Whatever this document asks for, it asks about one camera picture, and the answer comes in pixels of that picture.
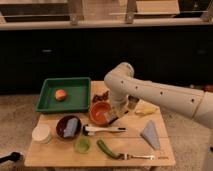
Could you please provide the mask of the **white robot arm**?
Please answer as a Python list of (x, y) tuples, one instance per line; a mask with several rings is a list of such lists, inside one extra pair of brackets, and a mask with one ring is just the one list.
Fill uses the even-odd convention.
[(104, 77), (109, 89), (109, 100), (113, 107), (121, 110), (127, 96), (142, 99), (159, 107), (165, 107), (209, 128), (209, 147), (204, 158), (202, 171), (213, 171), (213, 93), (167, 84), (139, 80), (134, 77), (134, 68), (122, 62)]

